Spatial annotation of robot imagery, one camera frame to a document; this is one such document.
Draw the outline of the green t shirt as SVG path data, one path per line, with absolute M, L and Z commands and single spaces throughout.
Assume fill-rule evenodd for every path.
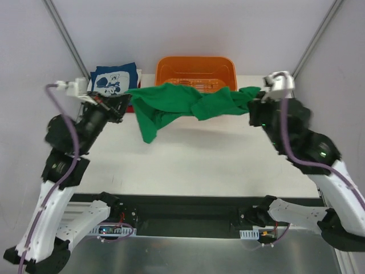
M 199 121 L 221 115 L 243 115 L 248 103 L 261 91 L 249 86 L 232 91 L 223 87 L 214 93 L 199 92 L 194 87 L 166 83 L 161 86 L 136 88 L 128 91 L 145 143 L 152 143 L 158 130 L 183 116 Z

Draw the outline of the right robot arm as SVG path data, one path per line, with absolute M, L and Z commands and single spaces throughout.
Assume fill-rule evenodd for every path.
M 278 154 L 315 183 L 328 205 L 310 207 L 267 195 L 243 213 L 244 219 L 259 227 L 272 222 L 298 225 L 335 249 L 364 252 L 364 197 L 333 141 L 309 129 L 311 111 L 294 98 L 254 99 L 249 115 L 250 125 L 262 127 Z

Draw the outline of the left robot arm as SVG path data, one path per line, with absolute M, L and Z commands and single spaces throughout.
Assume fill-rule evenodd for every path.
M 58 102 L 60 115 L 53 117 L 45 137 L 51 146 L 41 178 L 41 189 L 31 222 L 18 245 L 5 250 L 3 258 L 18 265 L 19 273 L 59 273 L 72 250 L 96 225 L 121 218 L 120 200 L 107 192 L 94 196 L 90 207 L 74 221 L 60 227 L 68 202 L 90 163 L 84 158 L 107 123 L 120 123 L 130 94 L 103 97 L 93 93 L 95 104 L 81 120 L 70 118 Z

